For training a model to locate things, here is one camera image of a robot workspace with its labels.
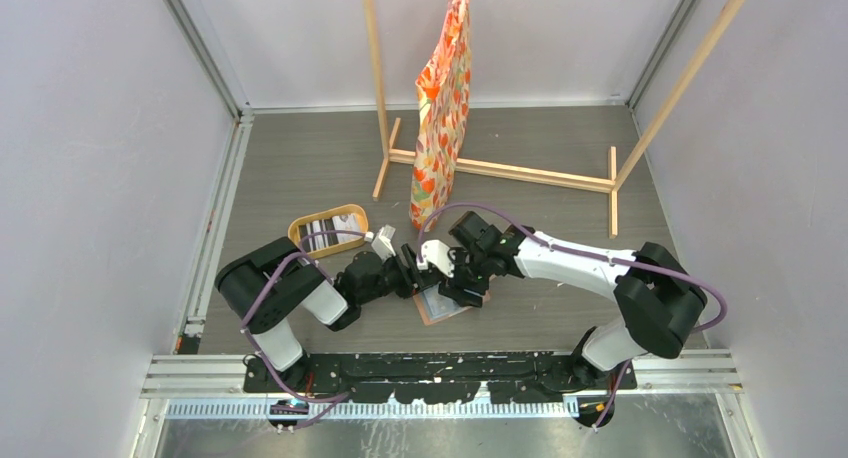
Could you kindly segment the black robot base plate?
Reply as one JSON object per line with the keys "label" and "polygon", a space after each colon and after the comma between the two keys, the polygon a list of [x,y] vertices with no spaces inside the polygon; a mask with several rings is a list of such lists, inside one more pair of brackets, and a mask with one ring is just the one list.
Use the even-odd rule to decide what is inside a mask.
{"label": "black robot base plate", "polygon": [[497,405],[553,403],[568,394],[606,397],[637,385],[631,364],[586,378],[568,354],[551,351],[313,353],[282,372],[258,354],[241,362],[246,393],[294,391],[317,404],[467,404],[482,396]]}

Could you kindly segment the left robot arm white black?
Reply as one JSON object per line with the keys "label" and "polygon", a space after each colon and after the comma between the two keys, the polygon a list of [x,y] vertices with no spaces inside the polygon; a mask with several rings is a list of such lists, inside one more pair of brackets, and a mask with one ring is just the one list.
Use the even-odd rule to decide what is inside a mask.
{"label": "left robot arm white black", "polygon": [[283,237],[224,266],[214,286],[241,320],[256,355],[267,362],[270,381],[293,392],[305,383],[309,358],[289,323],[292,312],[304,309],[328,329],[340,331],[360,318],[367,303],[392,294],[410,298],[443,280],[435,266],[419,268],[408,245],[399,256],[359,252],[328,279]]}

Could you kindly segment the yellow oval card tray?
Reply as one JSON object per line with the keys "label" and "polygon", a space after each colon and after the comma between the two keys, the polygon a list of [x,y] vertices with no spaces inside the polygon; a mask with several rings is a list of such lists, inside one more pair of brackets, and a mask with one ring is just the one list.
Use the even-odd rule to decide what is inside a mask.
{"label": "yellow oval card tray", "polygon": [[288,238],[319,259],[362,246],[368,231],[365,210],[347,204],[295,219],[288,227]]}

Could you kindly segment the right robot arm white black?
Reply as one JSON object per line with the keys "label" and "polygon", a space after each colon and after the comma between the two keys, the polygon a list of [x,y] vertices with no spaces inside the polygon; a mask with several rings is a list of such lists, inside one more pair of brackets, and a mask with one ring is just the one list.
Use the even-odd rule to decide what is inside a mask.
{"label": "right robot arm white black", "polygon": [[449,233],[455,246],[423,241],[416,265],[439,271],[443,295],[464,306],[481,306],[494,276],[550,280],[617,306],[613,321],[589,328],[564,358],[561,374],[568,389],[596,388],[626,361],[645,354],[677,358],[707,304],[702,287],[656,243],[638,250],[601,249],[522,225],[501,231],[473,211]]}

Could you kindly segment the pink blue card holder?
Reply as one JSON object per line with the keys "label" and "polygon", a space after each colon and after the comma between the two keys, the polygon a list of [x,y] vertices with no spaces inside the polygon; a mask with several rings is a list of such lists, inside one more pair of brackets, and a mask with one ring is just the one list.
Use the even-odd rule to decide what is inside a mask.
{"label": "pink blue card holder", "polygon": [[450,278],[442,278],[437,284],[419,288],[412,295],[412,300],[424,326],[432,326],[448,320],[466,311],[478,309],[480,306],[460,305],[451,296],[441,293],[441,289],[453,291]]}

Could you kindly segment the white VIP card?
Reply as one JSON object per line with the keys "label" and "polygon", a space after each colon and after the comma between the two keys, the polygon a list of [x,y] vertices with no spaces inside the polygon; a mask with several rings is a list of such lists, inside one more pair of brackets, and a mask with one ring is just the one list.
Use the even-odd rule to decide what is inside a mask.
{"label": "white VIP card", "polygon": [[339,241],[355,240],[363,231],[358,215],[355,213],[336,215],[332,220],[334,229],[338,231],[336,236]]}

